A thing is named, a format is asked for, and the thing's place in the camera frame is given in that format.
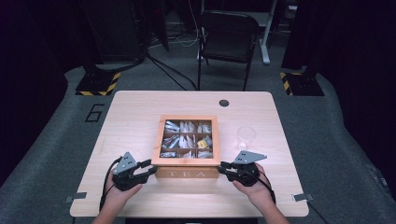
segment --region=clear glass cup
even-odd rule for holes
[[[238,149],[248,150],[253,140],[256,138],[256,131],[248,126],[238,129]]]

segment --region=wooden box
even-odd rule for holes
[[[151,164],[158,178],[219,177],[217,117],[162,116]]]

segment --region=wooden table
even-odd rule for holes
[[[220,100],[227,100],[224,107]],[[151,159],[161,115],[217,116],[222,161],[238,154],[236,131],[253,127],[257,137],[251,150],[268,156],[258,161],[276,193],[277,206],[286,217],[308,214],[305,202],[291,194],[303,193],[274,99],[262,91],[118,91],[82,177],[70,209],[73,217],[96,217],[106,171],[129,151],[136,161]],[[214,179],[156,178],[126,204],[121,217],[260,217],[259,211],[225,175]]]

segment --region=black curtain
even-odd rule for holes
[[[3,184],[64,98],[64,73],[101,58],[78,0],[3,1],[0,50]]]
[[[347,130],[382,172],[393,197],[395,7],[394,1],[303,0],[282,63],[296,70],[315,67],[332,83]]]

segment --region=hand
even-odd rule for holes
[[[264,176],[265,172],[262,166],[260,166],[258,163],[256,163],[256,166],[260,171],[259,179],[262,180],[266,185],[270,186],[268,179]],[[247,195],[250,202],[262,213],[266,223],[289,223],[274,204],[271,198],[271,192],[260,181],[251,187],[245,187],[235,180],[233,181],[233,185],[239,191]]]
[[[106,192],[108,192],[106,195],[105,204],[93,223],[112,223],[119,212],[123,209],[126,202],[128,202],[128,200],[143,187],[143,185],[138,184],[125,191],[117,189],[113,186],[113,171],[114,169],[110,172],[106,183]]]
[[[263,175],[265,174],[264,169],[258,163],[255,163],[257,169],[259,169],[260,176],[259,179],[262,180],[265,184],[270,186],[268,179]],[[249,200],[256,205],[257,203],[261,203],[262,201],[265,202],[272,202],[271,193],[270,191],[259,181],[251,187],[245,187],[238,181],[233,181],[233,185],[241,192],[247,195]]]

